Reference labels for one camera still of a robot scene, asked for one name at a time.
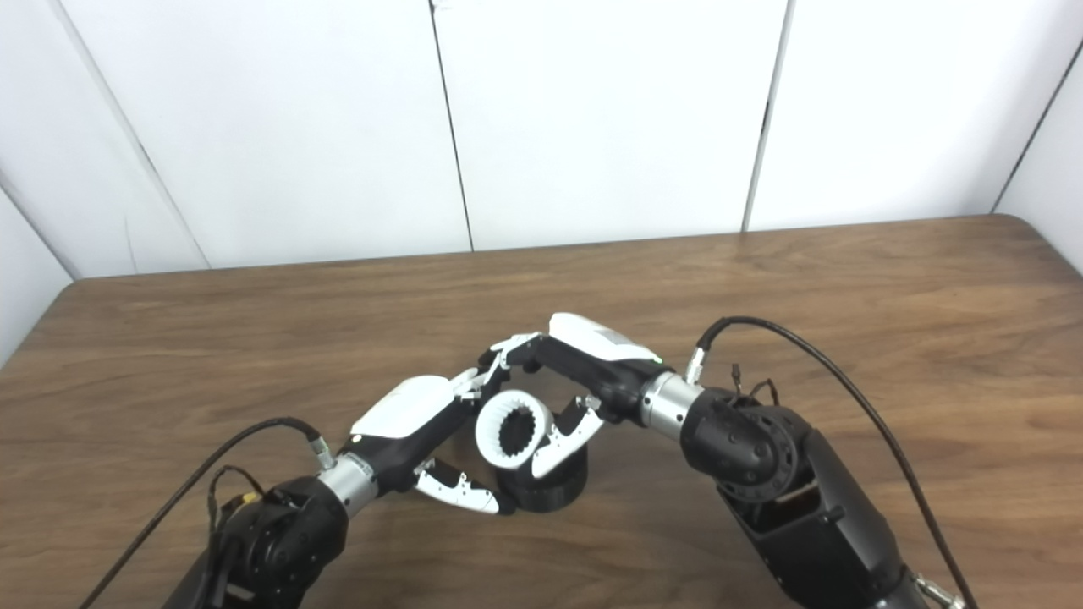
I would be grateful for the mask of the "black and white left hand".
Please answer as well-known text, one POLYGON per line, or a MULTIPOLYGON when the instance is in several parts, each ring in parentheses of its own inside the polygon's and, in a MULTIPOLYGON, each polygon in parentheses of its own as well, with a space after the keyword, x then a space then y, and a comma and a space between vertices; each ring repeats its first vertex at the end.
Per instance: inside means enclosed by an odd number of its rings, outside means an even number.
POLYGON ((478 370, 465 370, 452 378, 405 379, 352 424, 338 453, 348 462, 344 478, 325 482, 349 516, 378 497, 410 490, 454 508, 503 516, 516 513, 507 495, 434 455, 475 415, 483 378, 478 370))

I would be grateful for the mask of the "black and white right hand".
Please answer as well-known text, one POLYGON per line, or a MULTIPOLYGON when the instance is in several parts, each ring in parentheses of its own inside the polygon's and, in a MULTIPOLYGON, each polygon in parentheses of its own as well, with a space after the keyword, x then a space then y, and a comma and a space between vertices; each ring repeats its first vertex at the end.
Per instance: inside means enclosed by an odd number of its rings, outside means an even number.
POLYGON ((517 334, 492 344, 477 363, 484 378, 477 412, 477 450, 492 467, 514 470, 527 465, 534 478, 553 472, 585 448, 604 424, 645 424, 647 390, 671 370, 652 350, 619 332, 569 312, 552 315, 546 332, 517 334), (561 431, 538 398, 503 390, 511 370, 551 370, 585 389, 571 404, 572 427, 561 431), (526 413, 531 431, 524 448, 504 448, 503 425, 526 413))

